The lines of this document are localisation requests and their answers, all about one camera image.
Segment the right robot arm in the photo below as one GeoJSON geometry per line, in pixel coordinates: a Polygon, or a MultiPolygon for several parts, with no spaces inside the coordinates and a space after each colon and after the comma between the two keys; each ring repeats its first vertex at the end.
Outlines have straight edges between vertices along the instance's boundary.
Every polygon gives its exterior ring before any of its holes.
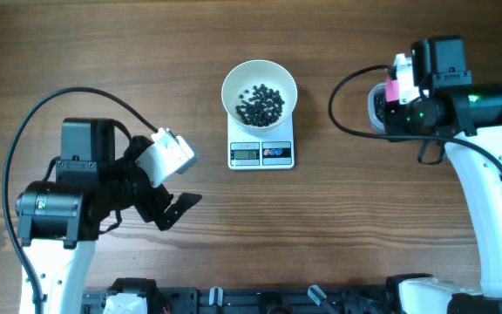
{"type": "Polygon", "coordinates": [[[479,288],[417,277],[397,286],[403,313],[502,313],[502,85],[471,81],[463,41],[434,37],[398,54],[387,79],[386,134],[435,140],[453,165],[471,216],[479,288]]]}

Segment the pink scoop blue handle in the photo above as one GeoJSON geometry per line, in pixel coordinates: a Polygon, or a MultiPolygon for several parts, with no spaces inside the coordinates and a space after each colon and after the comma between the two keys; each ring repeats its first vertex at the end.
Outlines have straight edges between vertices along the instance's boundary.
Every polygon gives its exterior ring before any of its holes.
{"type": "Polygon", "coordinates": [[[396,102],[400,99],[398,80],[388,76],[385,81],[385,101],[396,102]]]}

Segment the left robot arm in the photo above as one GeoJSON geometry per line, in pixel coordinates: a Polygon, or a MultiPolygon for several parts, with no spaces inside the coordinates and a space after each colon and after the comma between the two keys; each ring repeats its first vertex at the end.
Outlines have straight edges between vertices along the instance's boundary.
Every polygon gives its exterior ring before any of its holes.
{"type": "Polygon", "coordinates": [[[129,136],[122,157],[115,156],[115,119],[65,119],[61,153],[44,177],[33,181],[16,202],[17,237],[30,270],[23,272],[19,310],[77,313],[100,224],[109,215],[135,208],[144,222],[170,229],[201,197],[174,197],[164,187],[198,159],[181,137],[160,128],[150,137],[129,136]]]}

